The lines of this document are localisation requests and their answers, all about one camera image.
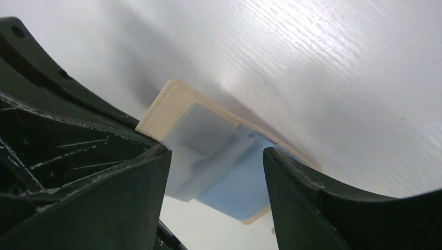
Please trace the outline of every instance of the wallet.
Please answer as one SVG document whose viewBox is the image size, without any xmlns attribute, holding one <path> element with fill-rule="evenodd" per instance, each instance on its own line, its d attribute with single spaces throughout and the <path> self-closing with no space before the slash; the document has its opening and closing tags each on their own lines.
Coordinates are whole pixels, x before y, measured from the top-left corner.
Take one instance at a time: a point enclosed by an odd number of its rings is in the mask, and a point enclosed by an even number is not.
<svg viewBox="0 0 442 250">
<path fill-rule="evenodd" d="M 244 224 L 270 210 L 265 148 L 280 148 L 319 169 L 280 138 L 179 80 L 165 85 L 136 130 L 173 151 L 166 195 L 185 202 L 196 199 Z"/>
</svg>

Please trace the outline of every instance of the beige card holder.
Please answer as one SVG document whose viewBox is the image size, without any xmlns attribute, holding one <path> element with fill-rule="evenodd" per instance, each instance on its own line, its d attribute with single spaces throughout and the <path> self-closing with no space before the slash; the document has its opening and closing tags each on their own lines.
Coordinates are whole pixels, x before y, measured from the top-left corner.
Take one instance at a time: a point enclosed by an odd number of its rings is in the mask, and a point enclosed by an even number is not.
<svg viewBox="0 0 442 250">
<path fill-rule="evenodd" d="M 289 147 L 278 137 L 225 110 L 211 99 L 200 94 L 198 91 L 179 80 L 170 80 L 166 84 L 151 107 L 148 109 L 146 115 L 137 125 L 136 130 L 158 140 L 159 142 L 162 142 L 163 139 L 180 121 L 180 119 L 186 114 L 187 110 L 194 104 L 198 104 L 205 109 L 210 110 L 211 112 L 229 121 L 234 126 L 246 126 L 263 134 L 279 147 L 298 158 L 300 161 L 304 162 L 310 167 L 319 169 L 313 162 L 293 148 Z M 268 211 L 270 211 L 269 208 L 263 209 L 251 219 L 242 222 L 244 224 L 250 224 L 266 214 Z"/>
</svg>

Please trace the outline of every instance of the white surface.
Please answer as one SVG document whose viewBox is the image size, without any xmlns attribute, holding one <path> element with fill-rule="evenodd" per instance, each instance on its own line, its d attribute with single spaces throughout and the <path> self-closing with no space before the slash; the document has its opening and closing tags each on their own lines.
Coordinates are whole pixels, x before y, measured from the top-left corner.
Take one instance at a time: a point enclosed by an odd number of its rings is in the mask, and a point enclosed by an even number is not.
<svg viewBox="0 0 442 250">
<path fill-rule="evenodd" d="M 160 220 L 189 250 L 277 250 L 272 213 L 249 226 L 196 201 L 164 197 Z"/>
<path fill-rule="evenodd" d="M 137 118 L 180 78 L 343 182 L 392 196 L 442 186 L 440 1 L 2 0 L 0 15 L 21 18 L 70 75 Z M 189 246 L 243 249 L 184 231 Z"/>
</svg>

